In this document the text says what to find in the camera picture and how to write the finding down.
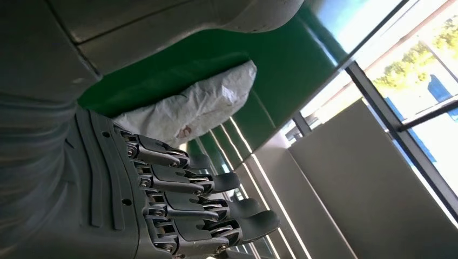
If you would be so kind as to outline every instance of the mechanical finger linkage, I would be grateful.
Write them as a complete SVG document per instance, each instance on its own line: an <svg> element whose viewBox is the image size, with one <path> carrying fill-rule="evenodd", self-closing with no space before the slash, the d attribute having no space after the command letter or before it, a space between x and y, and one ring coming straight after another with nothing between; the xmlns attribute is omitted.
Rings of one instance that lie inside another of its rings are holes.
<svg viewBox="0 0 458 259"><path fill-rule="evenodd" d="M232 202L207 196L240 185L235 173L198 174L210 159L117 128L144 191L143 215L154 246L173 258L216 255L253 242L279 227L275 212L262 211L254 199Z"/></svg>

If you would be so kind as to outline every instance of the tree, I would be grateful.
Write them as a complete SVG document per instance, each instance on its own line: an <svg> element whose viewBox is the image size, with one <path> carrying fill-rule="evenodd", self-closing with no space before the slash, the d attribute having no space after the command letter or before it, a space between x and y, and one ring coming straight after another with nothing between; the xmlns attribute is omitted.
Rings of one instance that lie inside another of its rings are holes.
<svg viewBox="0 0 458 259"><path fill-rule="evenodd" d="M433 55L420 42L411 47L401 60L385 67L383 76L373 83L381 92L418 86L429 80L427 65L434 61Z"/></svg>
<svg viewBox="0 0 458 259"><path fill-rule="evenodd" d="M453 57L458 59L458 15L445 21L433 45L439 50L450 50Z"/></svg>
<svg viewBox="0 0 458 259"><path fill-rule="evenodd" d="M438 34L433 38L433 45L439 50L451 51L458 59L458 15L445 21L438 28ZM373 83L381 93L423 85L430 81L428 64L434 61L432 53L421 42L407 51L401 60L385 67L382 76Z"/></svg>

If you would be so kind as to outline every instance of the white plastic bag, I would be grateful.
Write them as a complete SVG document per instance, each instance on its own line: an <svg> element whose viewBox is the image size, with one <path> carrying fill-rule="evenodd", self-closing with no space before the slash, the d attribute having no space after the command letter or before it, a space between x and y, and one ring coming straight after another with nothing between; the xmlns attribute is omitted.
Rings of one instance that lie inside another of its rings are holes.
<svg viewBox="0 0 458 259"><path fill-rule="evenodd" d="M173 147L204 135L226 121L246 102L256 77L252 61L199 81L180 95L114 118L132 133Z"/></svg>

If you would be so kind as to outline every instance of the grey panel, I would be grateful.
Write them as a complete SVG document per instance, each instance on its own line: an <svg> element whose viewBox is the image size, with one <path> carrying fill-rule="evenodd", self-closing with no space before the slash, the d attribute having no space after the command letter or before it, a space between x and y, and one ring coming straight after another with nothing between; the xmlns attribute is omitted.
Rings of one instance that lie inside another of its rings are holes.
<svg viewBox="0 0 458 259"><path fill-rule="evenodd" d="M43 1L2 1L0 31L0 93L8 98L74 101L100 79Z"/></svg>
<svg viewBox="0 0 458 259"><path fill-rule="evenodd" d="M255 154L310 256L314 259L353 259L345 239L289 153L284 136L276 134ZM268 186L262 188L268 196L272 196Z"/></svg>
<svg viewBox="0 0 458 259"><path fill-rule="evenodd" d="M358 258L456 258L458 231L359 101L291 153Z"/></svg>
<svg viewBox="0 0 458 259"><path fill-rule="evenodd" d="M98 0L98 3L113 2ZM81 52L92 62L94 67L102 74L108 74L133 64L154 53L157 53L172 44L202 30L224 29L244 33L264 32L273 30L288 22L299 10L303 0L187 0L179 2L174 0L151 1L156 4L137 3L139 6L128 8L129 15L124 17L120 10L126 7L124 0L116 0L115 3L108 5L114 6L113 14L102 15L103 8L98 8L92 13L90 8L84 10L85 6L80 6L83 17L91 13L90 26L85 26L81 32L88 32L91 37L101 33L107 28L115 26L113 19L119 18L122 26L118 26L104 34L83 41L79 48ZM144 15L140 12L141 7L155 10ZM103 17L102 22L108 24L98 28L96 16ZM71 25L71 32L75 33L75 21Z"/></svg>
<svg viewBox="0 0 458 259"><path fill-rule="evenodd" d="M77 43L187 0L49 0Z"/></svg>

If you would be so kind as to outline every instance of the glass pane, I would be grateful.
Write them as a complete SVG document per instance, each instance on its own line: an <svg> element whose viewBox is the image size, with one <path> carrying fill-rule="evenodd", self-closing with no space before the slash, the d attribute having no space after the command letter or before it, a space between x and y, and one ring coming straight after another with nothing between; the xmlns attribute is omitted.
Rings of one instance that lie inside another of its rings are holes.
<svg viewBox="0 0 458 259"><path fill-rule="evenodd" d="M445 205L442 203L442 201L439 199L439 197L437 196L437 194L434 192L434 190L431 188L431 186L429 185L429 183L424 179L424 177L420 174L420 171L418 170L418 168L413 164L413 162L410 160L410 158L407 156L406 152L404 151L404 149L402 149L402 147L399 145L399 143L394 140L393 136L391 135L391 133L388 131L387 127L384 125L384 123L381 121L381 119L379 118L379 116L375 113L375 111L372 109L372 107L369 105L369 103L363 98L363 101L365 102L365 104L367 105L367 107L369 108L369 110L371 111L372 115L376 118L377 122L380 124L380 126L383 128L383 130L388 134L389 138L392 140L393 142L393 145L396 147L396 149L399 151L399 153L402 155L402 157L405 159L405 161L409 164L409 166L411 167L412 171L415 173L415 175L419 178L419 180L421 181L421 183L423 184L423 186L425 187L425 189L430 193L430 195L433 197L433 199L437 202L437 204L439 205L439 207L441 207L441 209L444 211L444 213L446 214L446 216L451 220L451 222L456 225L458 227L458 223L456 223L456 221L453 219L452 215L450 214L450 212L448 211L448 209L445 207ZM417 141L417 143L419 144L419 146L421 147L421 149L427 154L427 156L430 158L430 159L434 159L431 152L429 151L429 149L425 146L425 143L423 141L420 140L420 138L418 137L417 133L414 131L414 130L411 130L410 131L411 135L414 137L414 139Z"/></svg>
<svg viewBox="0 0 458 259"><path fill-rule="evenodd" d="M261 258L265 258L265 259L275 258L275 256L272 253L272 249L269 246L269 244L267 243L267 240L265 237L254 241L253 244L254 244L254 247L256 247L256 250L258 251L258 254L259 256L261 256Z"/></svg>
<svg viewBox="0 0 458 259"><path fill-rule="evenodd" d="M458 194L458 122L445 113L409 130L442 177Z"/></svg>
<svg viewBox="0 0 458 259"><path fill-rule="evenodd" d="M358 53L358 64L369 69L391 47L403 42L428 16L442 6L447 0L420 0L402 14L396 23L384 31L378 40L366 44Z"/></svg>
<svg viewBox="0 0 458 259"><path fill-rule="evenodd" d="M226 192L226 194L229 197L229 200L231 201L241 201L245 199L239 188L234 189L234 190L229 190Z"/></svg>
<svg viewBox="0 0 458 259"><path fill-rule="evenodd" d="M247 245L243 244L241 246L238 246L238 248L239 248L240 252L243 253L243 254L249 254L249 255L253 254L253 251L251 251L251 249L248 246L248 244Z"/></svg>
<svg viewBox="0 0 458 259"><path fill-rule="evenodd" d="M361 92L350 76L342 71L300 112L313 130L361 98Z"/></svg>
<svg viewBox="0 0 458 259"><path fill-rule="evenodd" d="M311 12L310 27L339 62L342 53L353 51L400 2L310 0L306 1L306 6Z"/></svg>
<svg viewBox="0 0 458 259"><path fill-rule="evenodd" d="M458 99L457 67L455 3L402 37L395 47L368 65L366 73L398 118L407 123Z"/></svg>

